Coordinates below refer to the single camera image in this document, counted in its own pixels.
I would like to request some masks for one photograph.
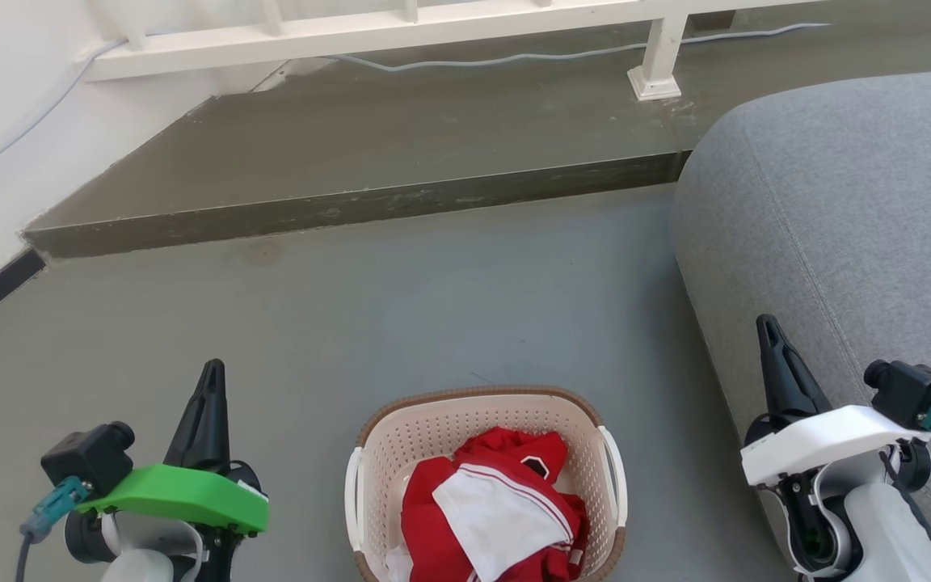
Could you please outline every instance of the red and white clothing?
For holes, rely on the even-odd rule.
[[[553,488],[566,455],[558,434],[492,428],[459,447],[453,461],[419,463],[402,502],[410,559],[391,551],[391,575],[410,582],[579,577],[587,512],[579,497]]]

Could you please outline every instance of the basket handle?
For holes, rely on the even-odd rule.
[[[343,478],[343,516],[347,519],[347,537],[355,552],[361,551],[362,539],[365,539],[364,521],[361,512],[364,505],[364,487],[358,483],[361,472],[362,448],[356,446],[351,459],[347,461],[347,476]]]
[[[613,439],[609,429],[600,426],[598,430],[606,452],[609,453],[609,463],[613,464],[613,485],[617,490],[617,527],[624,527],[627,525],[627,475],[624,473],[624,460],[617,448],[617,440]]]

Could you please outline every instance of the green plastic part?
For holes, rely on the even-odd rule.
[[[128,473],[100,500],[78,505],[79,512],[108,508],[229,528],[247,535],[268,529],[268,500],[223,476],[171,465],[150,465]]]

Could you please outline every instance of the white railing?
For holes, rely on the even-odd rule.
[[[400,0],[394,11],[294,19],[288,19],[289,8],[282,14],[280,0],[255,1],[256,24],[148,36],[136,0],[108,0],[110,15],[128,43],[96,58],[85,79],[653,21],[642,66],[628,77],[639,99],[665,99],[680,95],[673,64],[688,15],[813,0],[472,0],[422,6],[419,0]]]

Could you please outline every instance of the upholstery seam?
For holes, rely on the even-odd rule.
[[[853,350],[850,349],[849,346],[849,340],[846,339],[846,334],[843,334],[842,329],[839,327],[839,322],[835,317],[834,310],[832,310],[831,306],[828,305],[828,302],[825,301],[824,295],[821,293],[820,287],[817,285],[816,276],[814,276],[813,269],[810,268],[810,264],[807,261],[807,257],[804,254],[803,248],[801,244],[799,244],[799,239],[797,236],[795,236],[795,232],[792,231],[788,217],[781,207],[781,202],[771,187],[771,184],[769,184],[768,180],[766,179],[764,171],[762,171],[760,155],[758,155],[756,148],[753,147],[753,140],[749,137],[749,129],[745,124],[742,124],[742,137],[745,137],[746,145],[749,146],[750,155],[753,159],[753,170],[756,173],[756,177],[760,183],[764,185],[766,198],[768,198],[768,202],[771,203],[772,210],[775,211],[775,221],[778,222],[782,232],[786,233],[787,242],[792,247],[792,251],[795,251],[795,254],[797,255],[799,261],[799,270],[801,270],[803,279],[811,291],[811,294],[816,299],[817,310],[821,313],[821,316],[824,317],[828,328],[830,328],[832,342],[835,342],[836,347],[838,347],[840,353],[842,353],[843,360],[846,363],[847,372],[853,373],[853,384],[857,387],[858,393],[863,395],[863,397],[865,397],[867,400],[870,400],[872,394],[867,390],[867,387],[863,386],[861,383],[861,375],[857,372],[857,370],[860,369],[860,365],[857,363],[857,357],[853,355]],[[928,491],[928,493],[931,493],[931,486],[926,485],[925,490]]]

